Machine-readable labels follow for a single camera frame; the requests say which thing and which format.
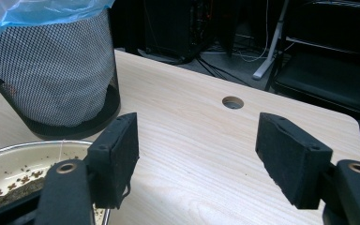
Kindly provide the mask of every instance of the trash can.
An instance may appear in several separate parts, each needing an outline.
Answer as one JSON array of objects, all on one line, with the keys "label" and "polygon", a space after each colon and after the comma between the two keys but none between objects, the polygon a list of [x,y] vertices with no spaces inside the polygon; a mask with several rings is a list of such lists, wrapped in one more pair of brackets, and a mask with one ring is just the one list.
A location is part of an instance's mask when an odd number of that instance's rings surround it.
[{"label": "trash can", "polygon": [[[33,1],[13,1],[20,4],[3,19],[12,21],[0,22],[8,24],[0,31],[0,93],[41,139],[81,139],[104,129],[120,110],[107,9],[113,0],[95,7],[102,1],[82,0],[90,8],[74,4],[60,20],[52,5],[32,10]],[[28,21],[13,22],[18,15]]]}]

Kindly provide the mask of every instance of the floor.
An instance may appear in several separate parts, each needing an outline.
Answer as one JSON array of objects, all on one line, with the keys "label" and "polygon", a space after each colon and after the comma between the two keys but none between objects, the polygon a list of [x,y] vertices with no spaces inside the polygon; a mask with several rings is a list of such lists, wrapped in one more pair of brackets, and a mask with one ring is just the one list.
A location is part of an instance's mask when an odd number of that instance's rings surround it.
[{"label": "floor", "polygon": [[[267,83],[269,70],[258,81],[252,78],[252,74],[265,60],[268,50],[253,47],[253,37],[242,31],[237,32],[234,43],[231,57],[215,42],[200,52],[200,59],[194,59],[190,63],[177,65],[177,67],[263,90]],[[145,54],[142,51],[140,53],[151,59],[168,61],[168,58],[162,55]]]}]

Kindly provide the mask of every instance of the wooden table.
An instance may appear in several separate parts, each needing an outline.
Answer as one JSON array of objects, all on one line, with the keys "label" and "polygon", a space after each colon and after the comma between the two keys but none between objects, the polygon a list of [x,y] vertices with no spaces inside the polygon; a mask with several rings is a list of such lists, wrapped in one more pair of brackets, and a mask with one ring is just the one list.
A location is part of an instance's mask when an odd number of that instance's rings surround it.
[{"label": "wooden table", "polygon": [[[282,115],[335,153],[360,160],[351,117],[116,52],[121,114],[138,113],[140,160],[111,224],[322,224],[290,205],[255,153],[260,112]],[[245,105],[232,110],[225,97]],[[86,140],[93,141],[97,135]],[[0,148],[39,141],[0,95]]]}]

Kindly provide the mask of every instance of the chair seat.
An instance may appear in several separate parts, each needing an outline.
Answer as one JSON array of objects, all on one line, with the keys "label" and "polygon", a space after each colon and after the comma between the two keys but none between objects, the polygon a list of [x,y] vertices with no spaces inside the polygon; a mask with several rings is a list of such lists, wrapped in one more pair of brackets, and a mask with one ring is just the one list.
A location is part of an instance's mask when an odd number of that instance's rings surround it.
[{"label": "chair seat", "polygon": [[360,117],[360,67],[355,64],[299,53],[275,77],[273,87],[292,98]]}]

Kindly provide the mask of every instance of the table surface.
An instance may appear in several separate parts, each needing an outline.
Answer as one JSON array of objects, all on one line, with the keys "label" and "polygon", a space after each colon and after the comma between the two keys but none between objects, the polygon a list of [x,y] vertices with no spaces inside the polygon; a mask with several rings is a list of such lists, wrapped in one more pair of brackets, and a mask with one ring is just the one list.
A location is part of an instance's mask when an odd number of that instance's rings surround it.
[{"label": "table surface", "polygon": [[[255,153],[260,112],[284,116],[360,160],[351,117],[124,52],[115,52],[122,109],[137,112],[140,159],[111,224],[322,224],[297,210]],[[245,105],[232,110],[225,97]],[[97,135],[87,138],[93,141]],[[40,141],[0,95],[0,148]]]}]

